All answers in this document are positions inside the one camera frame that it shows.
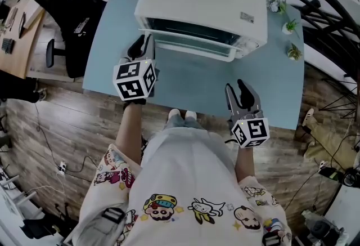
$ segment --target yellow hat cartoon character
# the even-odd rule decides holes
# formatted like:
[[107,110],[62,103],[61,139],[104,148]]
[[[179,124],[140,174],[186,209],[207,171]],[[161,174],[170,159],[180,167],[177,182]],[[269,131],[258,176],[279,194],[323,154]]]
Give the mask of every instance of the yellow hat cartoon character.
[[156,221],[168,220],[174,214],[174,207],[177,201],[174,196],[152,194],[144,204],[144,211]]

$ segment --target sleeve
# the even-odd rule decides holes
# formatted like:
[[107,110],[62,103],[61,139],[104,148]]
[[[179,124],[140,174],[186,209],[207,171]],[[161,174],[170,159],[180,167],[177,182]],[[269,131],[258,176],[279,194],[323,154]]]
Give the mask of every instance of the sleeve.
[[109,146],[84,198],[73,245],[112,245],[124,227],[129,192],[140,170],[114,144]]
[[290,246],[291,230],[287,225],[285,211],[275,197],[253,176],[247,176],[238,185],[263,225],[263,244]]

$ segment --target checkered box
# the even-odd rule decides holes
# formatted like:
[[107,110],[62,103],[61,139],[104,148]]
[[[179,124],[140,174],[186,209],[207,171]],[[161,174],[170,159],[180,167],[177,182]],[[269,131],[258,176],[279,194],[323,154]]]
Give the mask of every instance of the checkered box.
[[267,118],[238,120],[231,131],[240,148],[256,147],[270,138]]
[[147,98],[155,81],[152,60],[134,61],[114,67],[112,82],[123,101]]

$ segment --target forearm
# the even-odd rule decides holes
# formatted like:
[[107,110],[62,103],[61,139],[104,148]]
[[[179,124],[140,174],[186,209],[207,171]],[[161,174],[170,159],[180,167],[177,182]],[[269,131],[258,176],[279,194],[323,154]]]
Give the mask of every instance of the forearm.
[[240,149],[235,163],[237,182],[247,176],[255,176],[253,148]]
[[131,103],[123,114],[115,145],[134,162],[141,162],[141,110],[142,105]]

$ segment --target tabletop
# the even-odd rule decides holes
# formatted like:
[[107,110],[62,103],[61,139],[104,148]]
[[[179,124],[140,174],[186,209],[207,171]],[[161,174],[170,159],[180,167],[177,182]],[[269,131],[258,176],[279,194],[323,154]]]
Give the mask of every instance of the tabletop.
[[[138,0],[109,0],[98,25],[83,88],[117,95],[113,86],[113,67],[121,53],[141,32],[134,17]],[[156,68],[160,70],[152,104],[192,110],[229,118],[224,88],[237,89],[243,79],[256,90],[269,125],[295,129],[303,93],[304,59],[290,60],[287,49],[295,44],[303,53],[303,31],[285,35],[282,26],[288,19],[301,21],[300,12],[288,6],[286,15],[268,11],[268,42],[249,55],[223,62],[207,57],[156,48]]]
[[[21,39],[19,39],[19,25],[26,3],[27,0],[20,0],[20,2],[15,5],[18,10],[13,25],[0,36],[0,70],[22,79],[26,77],[29,57],[36,44],[44,16],[44,11],[42,11],[29,29],[24,29]],[[4,38],[13,39],[15,41],[11,54],[6,54],[4,50],[1,49]]]

